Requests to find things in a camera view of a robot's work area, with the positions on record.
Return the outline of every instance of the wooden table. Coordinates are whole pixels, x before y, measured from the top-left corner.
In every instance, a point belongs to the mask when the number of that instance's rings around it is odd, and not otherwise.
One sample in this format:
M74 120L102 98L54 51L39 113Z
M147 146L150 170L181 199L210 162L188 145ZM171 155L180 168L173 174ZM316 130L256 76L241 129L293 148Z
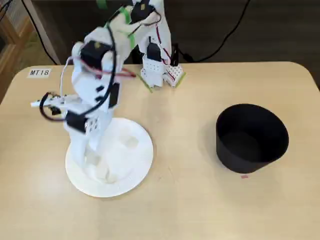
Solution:
M309 72L291 62L183 67L177 89L123 84L115 115L147 129L154 162L137 188L105 199L69 182L67 133L30 108L58 91L62 67L50 66L47 79L26 78L30 69L16 75L0 106L0 239L318 239L320 94ZM248 178L222 166L215 150L217 117L238 103L271 110L290 136L287 153Z

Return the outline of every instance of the wooden cabinet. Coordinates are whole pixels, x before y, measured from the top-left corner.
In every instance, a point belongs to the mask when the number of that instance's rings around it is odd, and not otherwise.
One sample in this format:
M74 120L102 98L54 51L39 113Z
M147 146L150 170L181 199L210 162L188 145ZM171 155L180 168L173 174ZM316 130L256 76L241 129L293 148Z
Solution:
M1 0L2 6L7 0ZM20 1L13 1L0 22L0 102L14 77L16 60L33 26Z

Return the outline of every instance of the label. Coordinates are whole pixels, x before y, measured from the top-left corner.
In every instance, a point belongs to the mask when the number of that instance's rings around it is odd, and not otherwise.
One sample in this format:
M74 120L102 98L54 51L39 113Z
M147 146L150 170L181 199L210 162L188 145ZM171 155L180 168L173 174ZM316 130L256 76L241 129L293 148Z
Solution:
M47 79L51 73L51 68L32 68L28 74L28 79Z

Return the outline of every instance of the black bowl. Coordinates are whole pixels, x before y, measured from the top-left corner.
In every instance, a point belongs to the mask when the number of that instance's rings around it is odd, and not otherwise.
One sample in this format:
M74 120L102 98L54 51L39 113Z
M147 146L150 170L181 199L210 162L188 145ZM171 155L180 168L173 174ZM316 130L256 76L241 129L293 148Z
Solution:
M217 119L216 153L234 172L252 173L281 158L288 145L283 122L261 106L233 105Z

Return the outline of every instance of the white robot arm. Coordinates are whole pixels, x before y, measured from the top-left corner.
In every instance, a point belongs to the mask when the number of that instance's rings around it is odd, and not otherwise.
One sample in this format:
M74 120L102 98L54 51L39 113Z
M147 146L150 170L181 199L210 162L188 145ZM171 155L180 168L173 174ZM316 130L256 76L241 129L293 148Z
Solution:
M134 0L134 6L121 7L104 27L77 42L71 53L74 63L72 85L76 95L50 95L33 102L45 118L49 107L60 113L59 119L70 136L73 159L79 167L86 164L88 151L99 157L101 138L118 105L121 82L126 77L124 61L137 45L144 53L141 77L150 86L175 87L183 77L182 68L171 66L171 33L163 0ZM97 179L104 179L105 173Z

